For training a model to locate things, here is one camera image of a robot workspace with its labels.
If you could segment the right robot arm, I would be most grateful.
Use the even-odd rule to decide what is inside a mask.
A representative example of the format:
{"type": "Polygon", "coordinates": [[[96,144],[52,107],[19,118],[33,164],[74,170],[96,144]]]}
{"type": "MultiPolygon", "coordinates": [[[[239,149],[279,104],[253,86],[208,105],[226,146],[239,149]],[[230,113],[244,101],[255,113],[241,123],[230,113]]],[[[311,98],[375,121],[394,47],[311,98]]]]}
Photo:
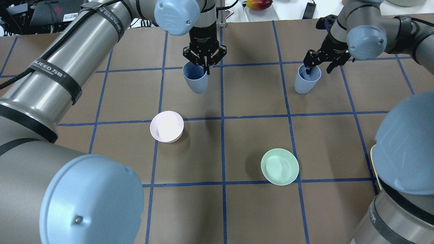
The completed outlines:
{"type": "MultiPolygon", "coordinates": [[[[433,23],[408,15],[381,15],[381,0],[348,0],[340,13],[320,18],[327,36],[308,50],[295,81],[299,94],[350,58],[369,60],[382,53],[407,54],[433,73],[433,23]]],[[[379,193],[349,243],[433,243],[433,91],[409,96],[392,108],[375,136],[371,161],[379,193]]]]}

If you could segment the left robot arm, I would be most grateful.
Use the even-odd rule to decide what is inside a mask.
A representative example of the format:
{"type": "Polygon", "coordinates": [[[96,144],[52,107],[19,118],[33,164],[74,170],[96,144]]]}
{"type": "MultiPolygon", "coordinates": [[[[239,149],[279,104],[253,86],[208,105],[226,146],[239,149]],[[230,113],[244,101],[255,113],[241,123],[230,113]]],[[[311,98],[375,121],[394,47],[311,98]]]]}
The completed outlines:
{"type": "Polygon", "coordinates": [[[134,18],[174,36],[209,70],[226,54],[216,0],[92,0],[1,98],[1,243],[132,244],[144,209],[128,166],[56,145],[57,125],[134,18]]]}

